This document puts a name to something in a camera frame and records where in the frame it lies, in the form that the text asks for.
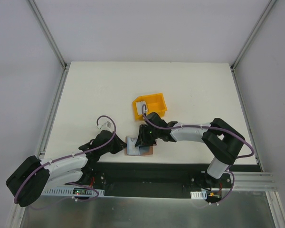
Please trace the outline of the brown leather card holder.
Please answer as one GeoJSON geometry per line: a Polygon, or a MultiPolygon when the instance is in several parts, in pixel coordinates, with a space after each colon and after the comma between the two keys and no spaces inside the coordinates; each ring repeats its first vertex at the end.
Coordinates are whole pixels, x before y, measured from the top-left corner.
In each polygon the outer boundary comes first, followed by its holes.
{"type": "Polygon", "coordinates": [[[137,137],[126,137],[127,147],[125,148],[125,155],[127,156],[148,156],[153,155],[153,147],[139,147],[135,146],[137,137]]]}

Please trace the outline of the silver VIP card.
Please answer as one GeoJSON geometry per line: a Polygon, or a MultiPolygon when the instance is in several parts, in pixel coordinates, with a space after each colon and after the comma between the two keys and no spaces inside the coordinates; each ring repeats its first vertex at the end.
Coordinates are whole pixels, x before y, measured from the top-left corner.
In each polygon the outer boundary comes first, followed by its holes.
{"type": "Polygon", "coordinates": [[[137,142],[137,138],[135,137],[127,137],[127,155],[130,156],[138,156],[140,155],[139,147],[136,147],[135,144],[137,142]]]}

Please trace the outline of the yellow plastic bin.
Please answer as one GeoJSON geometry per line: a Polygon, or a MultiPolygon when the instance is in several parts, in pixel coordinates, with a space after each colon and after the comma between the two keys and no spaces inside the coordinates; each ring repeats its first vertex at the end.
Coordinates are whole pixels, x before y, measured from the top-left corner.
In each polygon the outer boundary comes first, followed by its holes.
{"type": "Polygon", "coordinates": [[[160,117],[164,117],[165,113],[168,111],[163,93],[142,95],[142,96],[137,97],[132,102],[134,119],[136,121],[143,120],[143,115],[138,115],[136,105],[135,105],[135,103],[139,101],[146,101],[147,108],[148,108],[148,114],[151,112],[156,112],[160,117]]]}

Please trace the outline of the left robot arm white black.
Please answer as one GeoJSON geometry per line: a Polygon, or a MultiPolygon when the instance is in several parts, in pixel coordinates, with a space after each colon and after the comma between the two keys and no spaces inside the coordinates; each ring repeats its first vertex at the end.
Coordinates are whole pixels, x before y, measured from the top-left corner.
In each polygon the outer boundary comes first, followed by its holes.
{"type": "Polygon", "coordinates": [[[79,152],[56,159],[29,156],[6,180],[15,204],[26,207],[45,190],[70,182],[87,184],[92,166],[106,153],[116,154],[127,144],[115,133],[102,130],[94,139],[79,146],[79,152]]]}

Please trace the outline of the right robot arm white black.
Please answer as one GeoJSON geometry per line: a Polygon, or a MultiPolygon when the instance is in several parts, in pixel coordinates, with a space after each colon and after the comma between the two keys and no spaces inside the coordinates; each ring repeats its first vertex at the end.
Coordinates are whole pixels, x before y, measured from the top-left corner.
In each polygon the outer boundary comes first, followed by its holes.
{"type": "Polygon", "coordinates": [[[205,184],[212,188],[220,184],[222,174],[234,164],[245,142],[240,133],[220,118],[201,125],[177,121],[167,123],[152,112],[146,116],[145,124],[139,127],[135,147],[151,147],[157,139],[204,143],[214,156],[204,175],[205,184]]]}

